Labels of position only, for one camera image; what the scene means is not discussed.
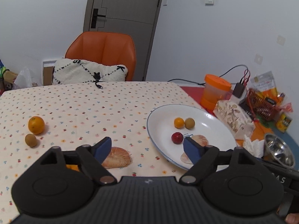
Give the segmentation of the person's right hand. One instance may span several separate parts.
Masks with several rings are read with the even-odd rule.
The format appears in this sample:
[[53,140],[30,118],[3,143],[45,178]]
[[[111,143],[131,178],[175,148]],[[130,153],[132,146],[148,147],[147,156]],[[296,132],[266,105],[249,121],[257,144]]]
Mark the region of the person's right hand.
[[285,222],[287,224],[299,224],[299,213],[290,213],[286,216]]

